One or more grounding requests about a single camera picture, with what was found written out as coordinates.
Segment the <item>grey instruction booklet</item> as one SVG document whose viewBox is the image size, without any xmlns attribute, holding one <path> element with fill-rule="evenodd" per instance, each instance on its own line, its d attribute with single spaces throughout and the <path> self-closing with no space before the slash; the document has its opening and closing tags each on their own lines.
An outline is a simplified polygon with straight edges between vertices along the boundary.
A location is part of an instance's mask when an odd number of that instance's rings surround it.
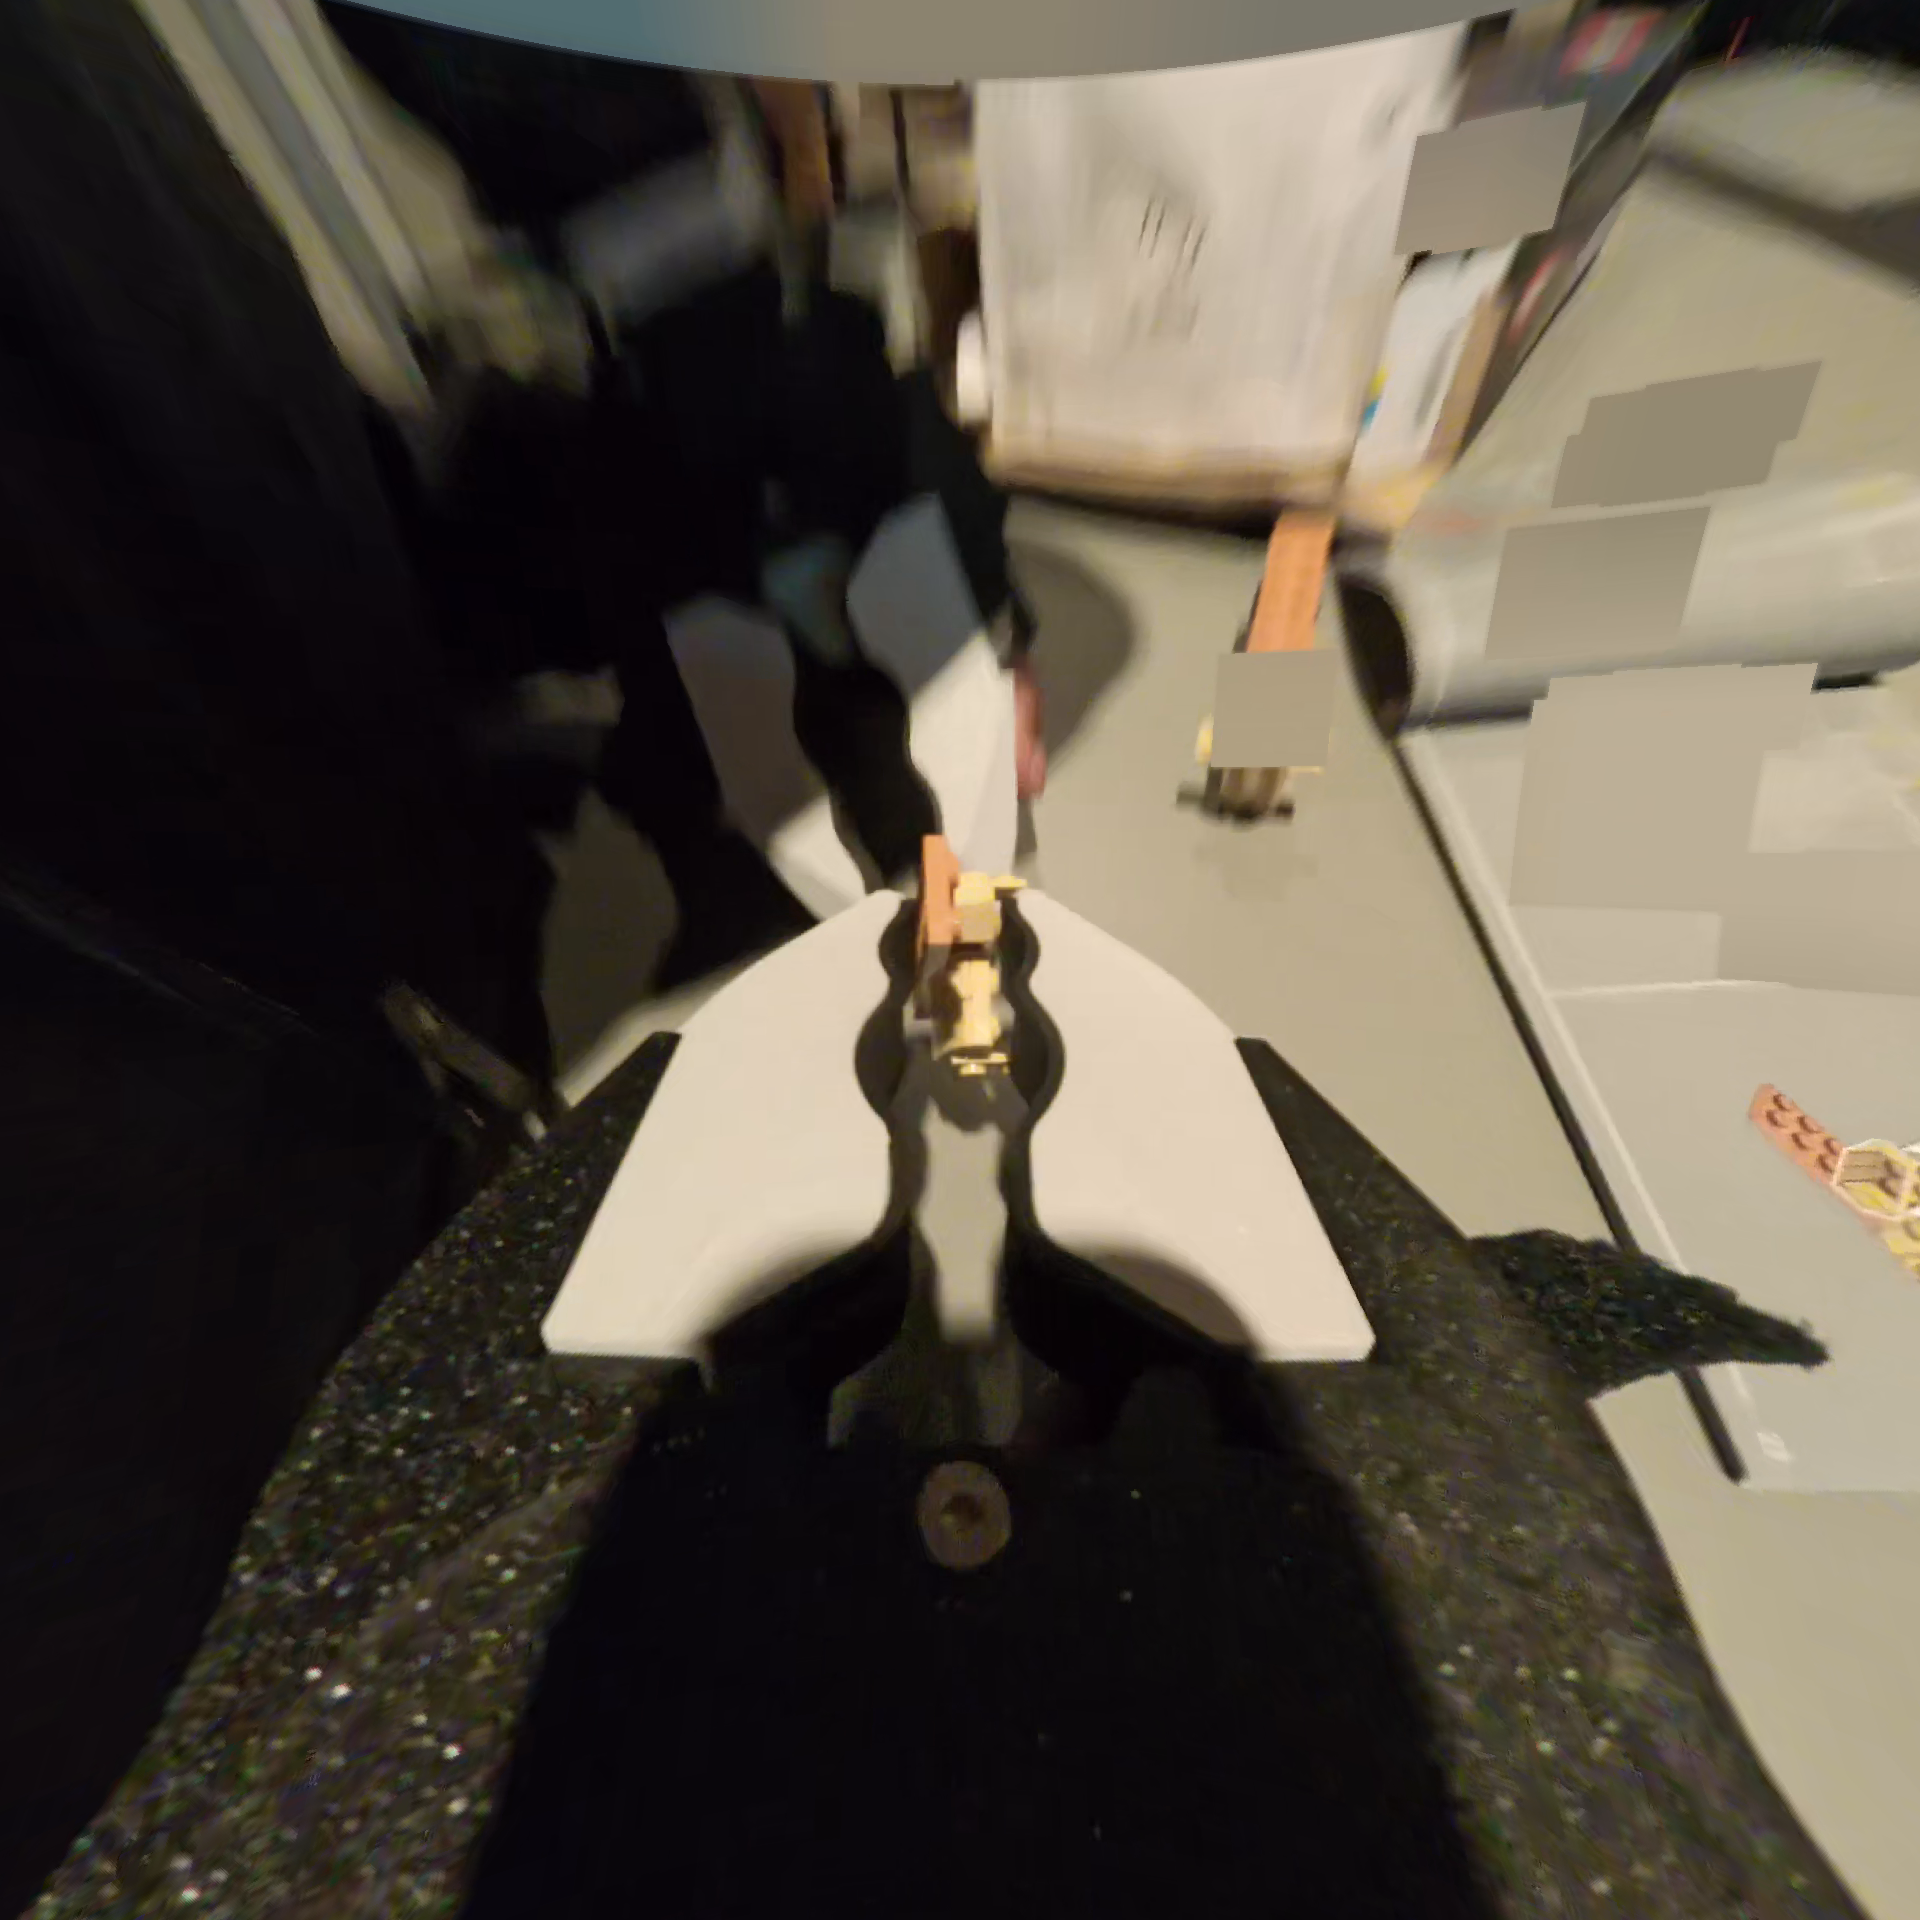
<svg viewBox="0 0 1920 1920">
<path fill-rule="evenodd" d="M 1914 484 L 1423 513 L 1339 588 L 1609 1222 L 1827 1350 L 1697 1365 L 1730 1471 L 1914 1494 Z"/>
</svg>

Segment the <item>dark printed cardboard box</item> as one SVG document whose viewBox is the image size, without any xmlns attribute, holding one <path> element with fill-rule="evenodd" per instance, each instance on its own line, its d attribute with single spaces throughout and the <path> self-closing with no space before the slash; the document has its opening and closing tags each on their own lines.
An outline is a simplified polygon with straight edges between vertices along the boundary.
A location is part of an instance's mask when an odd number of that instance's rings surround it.
<svg viewBox="0 0 1920 1920">
<path fill-rule="evenodd" d="M 1399 239 L 1419 252 L 1386 325 L 1336 514 L 1386 537 L 1494 411 L 1593 265 L 1703 4 L 1513 13 L 1462 67 L 1453 124 L 1414 149 Z"/>
</svg>

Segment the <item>tan brick assembly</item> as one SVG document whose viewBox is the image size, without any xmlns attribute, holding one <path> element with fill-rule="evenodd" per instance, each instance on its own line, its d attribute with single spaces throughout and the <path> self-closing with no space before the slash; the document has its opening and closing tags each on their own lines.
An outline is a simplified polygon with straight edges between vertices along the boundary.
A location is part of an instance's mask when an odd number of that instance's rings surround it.
<svg viewBox="0 0 1920 1920">
<path fill-rule="evenodd" d="M 965 1079 L 1009 1069 L 1008 1014 L 1000 993 L 1005 910 L 1023 889 L 1013 873 L 962 870 L 955 889 L 960 942 L 943 969 L 928 969 L 926 1006 L 933 1057 Z"/>
</svg>

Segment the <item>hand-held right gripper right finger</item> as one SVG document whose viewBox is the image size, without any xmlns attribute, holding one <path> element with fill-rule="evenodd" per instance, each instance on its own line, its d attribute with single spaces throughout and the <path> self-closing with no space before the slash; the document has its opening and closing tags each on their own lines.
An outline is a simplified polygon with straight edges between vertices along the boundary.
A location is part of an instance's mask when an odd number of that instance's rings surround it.
<svg viewBox="0 0 1920 1920">
<path fill-rule="evenodd" d="M 1375 1332 L 1226 1025 L 1067 905 L 1016 905 L 1063 1060 L 1027 1137 L 1039 1231 L 1219 1346 L 1366 1359 Z"/>
</svg>

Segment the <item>grey desk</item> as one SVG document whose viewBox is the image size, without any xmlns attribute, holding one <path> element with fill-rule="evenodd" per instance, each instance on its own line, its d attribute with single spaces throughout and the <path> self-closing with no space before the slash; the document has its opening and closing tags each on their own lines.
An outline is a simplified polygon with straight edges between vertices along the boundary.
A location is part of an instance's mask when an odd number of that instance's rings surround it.
<svg viewBox="0 0 1920 1920">
<path fill-rule="evenodd" d="M 1614 1227 L 1598 1137 L 1353 692 L 1295 822 L 1175 801 L 1257 545 L 1047 497 L 1013 530 L 1054 730 L 1039 882 L 1275 1042 L 1461 1230 Z M 1673 1380 L 1598 1415 L 1776 1786 L 1866 1913 L 1914 1916 L 1914 1494 L 1736 1485 Z"/>
</svg>

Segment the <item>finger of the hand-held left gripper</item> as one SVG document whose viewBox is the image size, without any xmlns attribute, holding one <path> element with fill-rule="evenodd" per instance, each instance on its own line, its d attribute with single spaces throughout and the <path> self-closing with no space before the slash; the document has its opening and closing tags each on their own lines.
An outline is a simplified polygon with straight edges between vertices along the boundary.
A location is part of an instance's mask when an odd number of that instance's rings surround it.
<svg viewBox="0 0 1920 1920">
<path fill-rule="evenodd" d="M 887 738 L 841 676 L 821 675 L 763 613 L 704 595 L 665 637 L 733 827 L 827 922 L 882 887 L 857 821 Z"/>
<path fill-rule="evenodd" d="M 845 846 L 866 892 L 918 863 L 923 830 L 962 866 L 1019 862 L 1019 699 L 936 497 L 890 513 L 847 589 L 859 673 L 847 694 Z"/>
</svg>

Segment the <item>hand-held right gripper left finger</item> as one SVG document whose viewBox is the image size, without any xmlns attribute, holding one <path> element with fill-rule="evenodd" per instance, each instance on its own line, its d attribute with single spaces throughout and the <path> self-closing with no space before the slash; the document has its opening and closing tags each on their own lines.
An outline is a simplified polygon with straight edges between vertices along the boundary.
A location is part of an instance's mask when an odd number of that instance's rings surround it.
<svg viewBox="0 0 1920 1920">
<path fill-rule="evenodd" d="M 859 1246 L 890 1199 L 857 1039 L 904 900 L 874 893 L 682 1022 L 544 1321 L 561 1357 L 709 1357 L 720 1329 Z"/>
</svg>

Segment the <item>white printed paper bag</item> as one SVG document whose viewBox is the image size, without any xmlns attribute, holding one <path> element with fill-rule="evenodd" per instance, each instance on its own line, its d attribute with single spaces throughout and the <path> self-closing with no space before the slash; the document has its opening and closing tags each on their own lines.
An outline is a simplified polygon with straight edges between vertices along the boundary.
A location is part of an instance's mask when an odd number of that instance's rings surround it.
<svg viewBox="0 0 1920 1920">
<path fill-rule="evenodd" d="M 973 85 L 989 430 L 1014 462 L 1257 486 L 1345 459 L 1416 140 L 1465 20 L 1230 65 Z"/>
</svg>

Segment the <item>orange and tan brick model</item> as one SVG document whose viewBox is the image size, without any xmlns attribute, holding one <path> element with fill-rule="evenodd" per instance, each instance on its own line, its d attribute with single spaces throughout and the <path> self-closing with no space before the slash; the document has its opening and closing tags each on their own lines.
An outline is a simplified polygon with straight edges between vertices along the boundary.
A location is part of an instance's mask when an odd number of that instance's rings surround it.
<svg viewBox="0 0 1920 1920">
<path fill-rule="evenodd" d="M 1278 518 L 1253 606 L 1216 660 L 1185 798 L 1218 822 L 1289 817 L 1299 777 L 1325 769 L 1339 655 L 1318 645 L 1317 625 L 1334 530 L 1325 513 Z"/>
</svg>

